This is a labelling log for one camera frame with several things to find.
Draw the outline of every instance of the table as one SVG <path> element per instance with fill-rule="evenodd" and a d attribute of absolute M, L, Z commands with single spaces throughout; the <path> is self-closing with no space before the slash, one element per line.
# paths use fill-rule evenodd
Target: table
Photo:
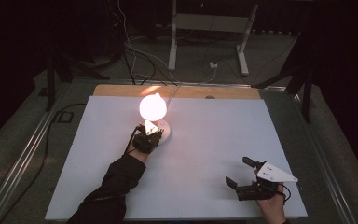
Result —
<path fill-rule="evenodd" d="M 172 95 L 166 119 L 172 135 L 146 163 L 139 186 L 127 195 L 126 220 L 201 220 L 261 217 L 253 201 L 239 202 L 225 183 L 255 180 L 247 156 L 268 161 L 291 174 L 269 112 L 257 90 L 232 87 L 100 85 L 89 98 L 74 143 L 62 169 L 46 219 L 66 220 L 94 189 L 109 164 L 118 159 L 142 118 L 142 97 Z M 295 183 L 285 183 L 292 198 L 288 217 L 307 212 Z"/>
<path fill-rule="evenodd" d="M 168 68 L 171 71 L 174 71 L 176 67 L 176 29 L 191 29 L 243 33 L 243 40 L 241 44 L 237 46 L 237 55 L 241 74 L 243 76 L 249 75 L 249 69 L 243 51 L 249 34 L 251 33 L 258 4 L 253 4 L 251 14 L 248 18 L 177 13 L 176 0 L 173 0 L 172 5 L 172 40 L 170 59 L 168 62 Z"/>

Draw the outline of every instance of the round light bulb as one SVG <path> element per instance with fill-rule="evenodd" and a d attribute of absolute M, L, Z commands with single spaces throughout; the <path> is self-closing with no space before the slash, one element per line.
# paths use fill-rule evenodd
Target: round light bulb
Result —
<path fill-rule="evenodd" d="M 156 121 L 164 118 L 167 105 L 158 93 L 146 96 L 139 104 L 139 111 L 144 119 Z"/>

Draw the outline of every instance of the white tabletop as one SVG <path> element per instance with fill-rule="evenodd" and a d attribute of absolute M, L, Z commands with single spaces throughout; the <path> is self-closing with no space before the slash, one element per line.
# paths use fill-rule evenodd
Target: white tabletop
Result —
<path fill-rule="evenodd" d="M 121 157 L 142 122 L 141 100 L 89 98 L 46 219 L 68 219 L 101 185 L 109 164 Z M 261 217 L 254 201 L 238 201 L 226 176 L 251 185 L 255 175 L 242 163 L 244 156 L 291 174 L 263 100 L 172 98 L 164 119 L 171 136 L 149 156 L 138 187 L 127 195 L 127 220 Z M 285 214 L 305 217 L 296 184 L 285 185 L 292 193 Z"/>

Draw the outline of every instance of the lamp base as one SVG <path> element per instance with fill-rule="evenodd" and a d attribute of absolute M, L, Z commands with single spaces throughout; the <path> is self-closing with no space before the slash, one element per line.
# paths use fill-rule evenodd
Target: lamp base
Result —
<path fill-rule="evenodd" d="M 170 127 L 170 124 L 165 121 L 164 119 L 161 119 L 161 120 L 158 120 L 156 121 L 156 125 L 159 129 L 163 129 L 164 132 L 162 132 L 162 136 L 161 138 L 159 139 L 159 145 L 165 143 L 168 139 L 168 137 L 170 136 L 171 134 L 171 127 Z"/>

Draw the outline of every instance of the black sleeve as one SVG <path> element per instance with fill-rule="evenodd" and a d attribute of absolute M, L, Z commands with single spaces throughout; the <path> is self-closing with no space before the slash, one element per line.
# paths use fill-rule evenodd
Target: black sleeve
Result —
<path fill-rule="evenodd" d="M 127 154 L 110 164 L 101 186 L 84 199 L 67 223 L 121 223 L 126 214 L 125 195 L 138 185 L 145 168 Z"/>

